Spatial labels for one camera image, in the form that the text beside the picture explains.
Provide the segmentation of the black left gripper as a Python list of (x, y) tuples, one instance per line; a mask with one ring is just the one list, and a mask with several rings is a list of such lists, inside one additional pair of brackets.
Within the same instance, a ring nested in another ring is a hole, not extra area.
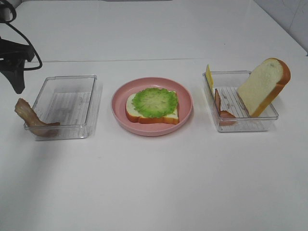
[(28, 70), (25, 61), (31, 62), (33, 58), (32, 46), (0, 39), (0, 72), (17, 94), (25, 89), (24, 70)]

